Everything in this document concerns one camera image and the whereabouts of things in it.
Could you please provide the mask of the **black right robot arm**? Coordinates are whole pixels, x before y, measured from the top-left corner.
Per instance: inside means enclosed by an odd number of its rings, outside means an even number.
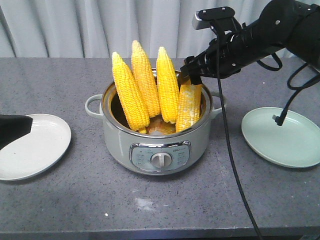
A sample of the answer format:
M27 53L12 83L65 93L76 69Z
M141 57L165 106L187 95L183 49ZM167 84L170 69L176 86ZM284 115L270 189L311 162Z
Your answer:
M241 25L228 6L195 13L196 30L211 29L216 38L180 68L178 82L201 84L201 77L225 79L279 50L287 49L320 68L320 7L297 0L272 0L251 24Z

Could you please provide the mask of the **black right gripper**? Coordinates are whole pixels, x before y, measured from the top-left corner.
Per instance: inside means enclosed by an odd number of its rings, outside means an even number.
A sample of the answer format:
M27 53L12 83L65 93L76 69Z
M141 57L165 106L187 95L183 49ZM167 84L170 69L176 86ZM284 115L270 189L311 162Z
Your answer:
M213 40L209 47L197 56L189 56L180 68L180 85L201 85L201 77L225 79L246 66L247 44L239 37L226 42Z

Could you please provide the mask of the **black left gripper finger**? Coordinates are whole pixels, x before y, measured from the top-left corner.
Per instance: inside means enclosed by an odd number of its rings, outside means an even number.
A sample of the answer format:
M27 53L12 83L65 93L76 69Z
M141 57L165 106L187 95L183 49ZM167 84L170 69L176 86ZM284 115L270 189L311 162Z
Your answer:
M0 115L0 149L31 132L33 119L26 115Z

